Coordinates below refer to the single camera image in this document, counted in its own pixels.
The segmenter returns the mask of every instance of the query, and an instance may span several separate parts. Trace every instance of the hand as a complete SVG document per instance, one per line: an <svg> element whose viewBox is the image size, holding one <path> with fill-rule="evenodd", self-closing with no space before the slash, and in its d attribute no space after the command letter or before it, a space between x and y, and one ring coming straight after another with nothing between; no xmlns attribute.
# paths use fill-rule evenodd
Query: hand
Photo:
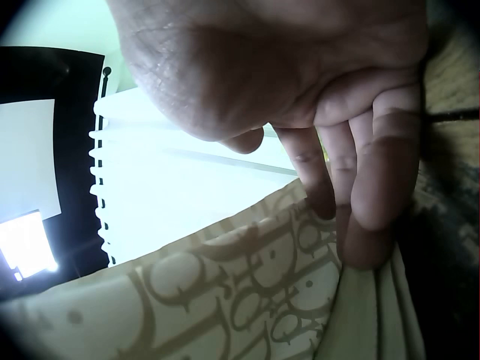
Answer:
<svg viewBox="0 0 480 360"><path fill-rule="evenodd" d="M421 0L109 0L137 84L240 153L271 123L342 260L389 256L418 170ZM331 162L328 176L316 128Z"/></svg>

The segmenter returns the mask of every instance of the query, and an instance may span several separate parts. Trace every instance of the beige fabric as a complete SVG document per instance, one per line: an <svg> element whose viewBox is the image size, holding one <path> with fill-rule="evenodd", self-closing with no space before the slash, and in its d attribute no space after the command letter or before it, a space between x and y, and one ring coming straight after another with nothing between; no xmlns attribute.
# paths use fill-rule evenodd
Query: beige fabric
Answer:
<svg viewBox="0 0 480 360"><path fill-rule="evenodd" d="M296 180L1 313L42 359L423 359L398 250L377 273L342 269L335 222L304 197Z"/></svg>

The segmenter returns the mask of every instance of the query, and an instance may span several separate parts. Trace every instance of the patterned fabric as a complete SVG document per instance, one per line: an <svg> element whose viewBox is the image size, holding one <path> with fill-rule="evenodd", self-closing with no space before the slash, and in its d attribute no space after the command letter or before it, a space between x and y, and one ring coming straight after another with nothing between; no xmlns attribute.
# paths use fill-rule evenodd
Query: patterned fabric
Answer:
<svg viewBox="0 0 480 360"><path fill-rule="evenodd" d="M335 222L304 197L296 180L1 313L41 359L423 359L398 250L377 273L342 269Z"/></svg>

